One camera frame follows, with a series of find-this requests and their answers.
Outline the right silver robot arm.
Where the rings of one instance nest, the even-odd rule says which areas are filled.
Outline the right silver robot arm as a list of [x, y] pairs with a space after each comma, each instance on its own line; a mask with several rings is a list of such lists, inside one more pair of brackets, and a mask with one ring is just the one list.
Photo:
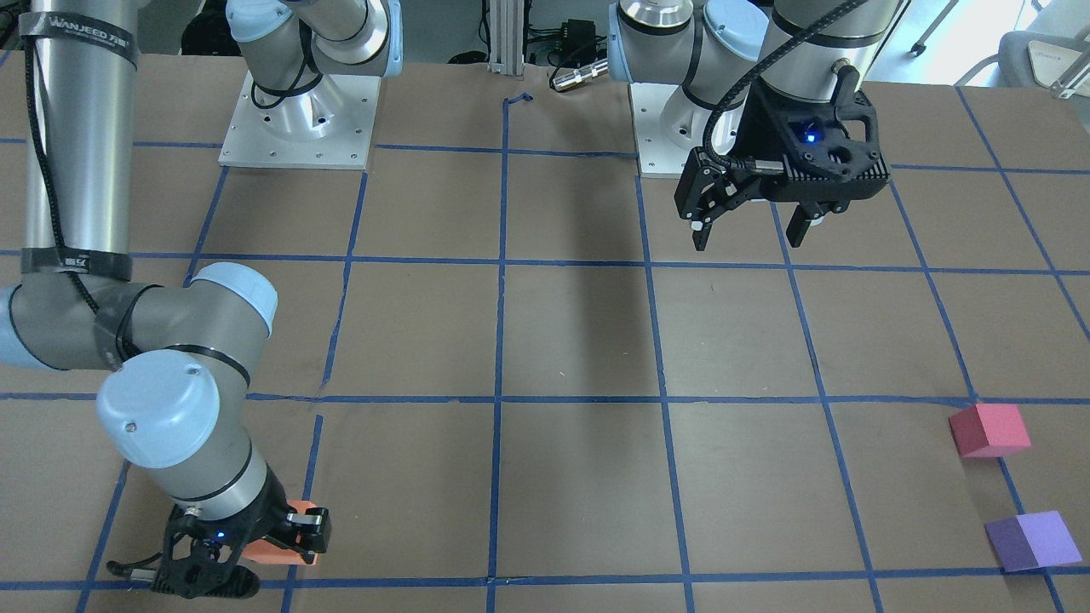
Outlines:
[[129, 187], [140, 1], [27, 1], [31, 124], [22, 279], [3, 288], [3, 361], [102, 370], [96, 411], [174, 501], [160, 551], [108, 568], [156, 593], [249, 599], [240, 558], [311, 565], [330, 512], [290, 501], [240, 421], [278, 296], [230, 261], [182, 288], [134, 283]]

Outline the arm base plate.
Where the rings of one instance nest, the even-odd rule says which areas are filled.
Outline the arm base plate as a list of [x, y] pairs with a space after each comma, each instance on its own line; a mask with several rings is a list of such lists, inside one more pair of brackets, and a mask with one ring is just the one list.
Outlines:
[[679, 178], [689, 152], [703, 142], [711, 110], [678, 84], [631, 83], [629, 93], [641, 175]]
[[218, 163], [265, 169], [365, 170], [380, 77], [326, 75], [277, 107], [246, 77]]

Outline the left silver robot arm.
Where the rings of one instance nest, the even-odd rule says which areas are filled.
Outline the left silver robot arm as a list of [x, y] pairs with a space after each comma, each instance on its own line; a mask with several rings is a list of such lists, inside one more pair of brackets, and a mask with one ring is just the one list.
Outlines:
[[619, 1], [611, 77], [675, 86], [686, 153], [674, 202], [705, 249], [713, 225], [756, 199], [795, 205], [798, 248], [825, 215], [889, 182], [861, 84], [898, 1]]

